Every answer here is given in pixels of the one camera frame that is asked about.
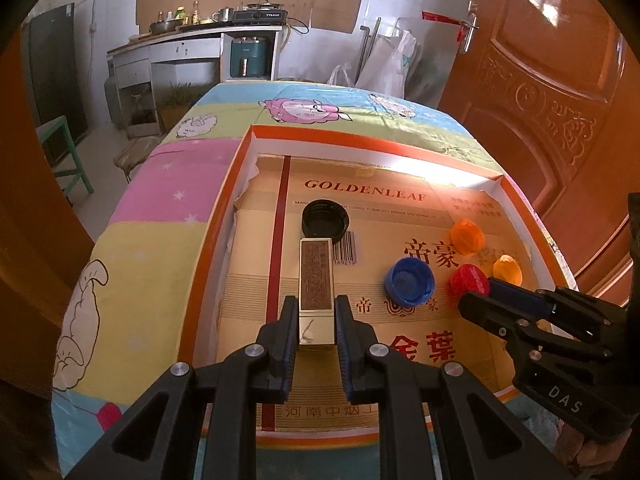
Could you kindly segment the light orange bottle cap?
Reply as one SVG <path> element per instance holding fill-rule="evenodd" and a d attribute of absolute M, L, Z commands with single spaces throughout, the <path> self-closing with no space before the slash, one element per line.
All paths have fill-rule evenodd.
<path fill-rule="evenodd" d="M 523 283 L 523 273 L 518 262 L 510 255 L 501 255 L 492 265 L 492 276 L 515 286 Z"/>

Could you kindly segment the red bottle cap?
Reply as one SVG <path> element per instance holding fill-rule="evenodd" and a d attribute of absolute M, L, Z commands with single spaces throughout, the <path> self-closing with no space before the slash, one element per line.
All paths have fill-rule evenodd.
<path fill-rule="evenodd" d="M 451 304 L 456 306 L 463 295 L 468 292 L 480 296 L 488 296 L 490 286 L 486 274 L 478 266 L 471 263 L 462 264 L 448 281 L 448 294 Z"/>

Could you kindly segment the dark orange bottle cap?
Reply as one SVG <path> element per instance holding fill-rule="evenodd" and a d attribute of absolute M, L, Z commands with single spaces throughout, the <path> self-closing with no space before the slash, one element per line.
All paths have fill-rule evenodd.
<path fill-rule="evenodd" d="M 449 231 L 451 244 L 462 256 L 472 256 L 480 252 L 486 245 L 482 229 L 470 219 L 460 219 Z"/>

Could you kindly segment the blue bottle cap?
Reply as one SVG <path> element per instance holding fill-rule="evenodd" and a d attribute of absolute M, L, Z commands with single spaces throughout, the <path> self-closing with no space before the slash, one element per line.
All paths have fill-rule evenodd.
<path fill-rule="evenodd" d="M 434 274 L 421 259 L 402 258 L 387 272 L 384 289 L 394 304 L 417 307 L 432 298 L 435 291 Z"/>

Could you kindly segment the gold brown lighter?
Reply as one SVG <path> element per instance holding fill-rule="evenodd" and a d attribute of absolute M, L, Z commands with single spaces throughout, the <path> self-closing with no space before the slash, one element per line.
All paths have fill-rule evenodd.
<path fill-rule="evenodd" d="M 333 243 L 329 237 L 300 241 L 298 306 L 299 343 L 335 344 Z"/>

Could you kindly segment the black bottle cap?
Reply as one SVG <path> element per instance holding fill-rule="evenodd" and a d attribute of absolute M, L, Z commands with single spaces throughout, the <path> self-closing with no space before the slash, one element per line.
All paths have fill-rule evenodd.
<path fill-rule="evenodd" d="M 346 209 L 333 200 L 313 200 L 302 212 L 302 231 L 306 237 L 327 237 L 339 242 L 349 227 Z"/>

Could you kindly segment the orange white cardboard tray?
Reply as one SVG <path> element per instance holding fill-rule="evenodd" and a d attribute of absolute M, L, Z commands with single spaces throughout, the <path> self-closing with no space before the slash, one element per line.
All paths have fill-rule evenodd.
<path fill-rule="evenodd" d="M 333 200 L 349 216 L 333 243 L 334 296 L 345 295 L 359 321 L 413 361 L 459 361 L 503 403 L 522 400 L 503 343 L 466 322 L 448 294 L 465 263 L 489 272 L 504 254 L 528 289 L 562 285 L 550 236 L 518 186 L 497 170 L 423 148 L 344 132 L 250 127 L 236 150 L 210 216 L 184 316 L 178 357 L 196 366 L 222 361 L 252 342 L 298 299 L 302 212 Z M 470 219 L 485 247 L 462 256 L 449 231 Z M 387 297 L 384 280 L 400 259 L 433 271 L 435 291 L 417 307 Z"/>

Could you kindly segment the brown wooden door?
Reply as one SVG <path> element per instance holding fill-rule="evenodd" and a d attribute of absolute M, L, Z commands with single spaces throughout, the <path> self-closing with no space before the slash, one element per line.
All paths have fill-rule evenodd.
<path fill-rule="evenodd" d="M 582 292 L 629 298 L 639 63 L 598 0 L 472 0 L 440 108 L 518 184 Z"/>

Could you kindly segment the white plastic bag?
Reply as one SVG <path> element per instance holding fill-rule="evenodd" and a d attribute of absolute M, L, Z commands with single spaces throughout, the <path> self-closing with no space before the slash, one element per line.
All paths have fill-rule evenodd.
<path fill-rule="evenodd" d="M 337 65 L 326 83 L 403 99 L 417 44 L 408 30 L 399 36 L 378 37 L 356 81 L 349 78 L 346 65 Z"/>

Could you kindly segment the green metal stool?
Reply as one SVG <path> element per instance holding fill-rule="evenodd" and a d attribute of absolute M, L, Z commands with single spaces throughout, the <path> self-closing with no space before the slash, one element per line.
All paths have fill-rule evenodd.
<path fill-rule="evenodd" d="M 53 177 L 64 181 L 61 191 L 66 200 L 70 202 L 70 193 L 79 183 L 92 195 L 94 187 L 81 162 L 66 117 L 61 115 L 38 126 L 36 135 L 43 151 L 54 155 L 51 159 Z"/>

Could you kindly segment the white kitchen counter cabinet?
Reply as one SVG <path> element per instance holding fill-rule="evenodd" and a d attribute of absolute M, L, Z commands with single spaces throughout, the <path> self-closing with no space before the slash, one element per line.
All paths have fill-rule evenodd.
<path fill-rule="evenodd" d="M 128 136 L 137 128 L 164 133 L 170 110 L 190 107 L 216 84 L 277 79 L 284 33 L 283 25 L 193 26 L 108 51 L 104 88 L 112 123 Z M 248 36 L 269 40 L 267 75 L 233 78 L 232 40 Z"/>

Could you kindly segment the teal air fryer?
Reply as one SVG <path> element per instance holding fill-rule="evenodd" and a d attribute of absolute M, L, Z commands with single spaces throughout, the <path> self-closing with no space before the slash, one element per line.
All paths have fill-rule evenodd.
<path fill-rule="evenodd" d="M 267 75 L 269 40 L 265 37 L 234 38 L 231 43 L 230 75 L 260 78 Z"/>

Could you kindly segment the black refrigerator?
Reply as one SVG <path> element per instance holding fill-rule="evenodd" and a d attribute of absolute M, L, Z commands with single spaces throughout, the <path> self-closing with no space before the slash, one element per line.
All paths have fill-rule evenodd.
<path fill-rule="evenodd" d="M 22 26 L 21 56 L 35 125 L 65 117 L 70 136 L 79 142 L 88 122 L 80 95 L 73 3 L 43 12 Z"/>

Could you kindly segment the metal wok pan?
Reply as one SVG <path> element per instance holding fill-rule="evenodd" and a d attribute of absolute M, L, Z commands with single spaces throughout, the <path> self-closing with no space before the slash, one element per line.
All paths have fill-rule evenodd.
<path fill-rule="evenodd" d="M 149 26 L 149 33 L 152 36 L 170 34 L 171 32 L 175 32 L 182 25 L 182 18 L 177 18 L 176 20 L 154 22 Z"/>

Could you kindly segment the black gas stove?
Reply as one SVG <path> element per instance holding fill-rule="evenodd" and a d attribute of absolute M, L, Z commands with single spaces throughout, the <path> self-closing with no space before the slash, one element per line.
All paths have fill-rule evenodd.
<path fill-rule="evenodd" d="M 288 11 L 281 3 L 249 3 L 236 10 L 232 16 L 235 25 L 284 25 L 288 20 Z"/>

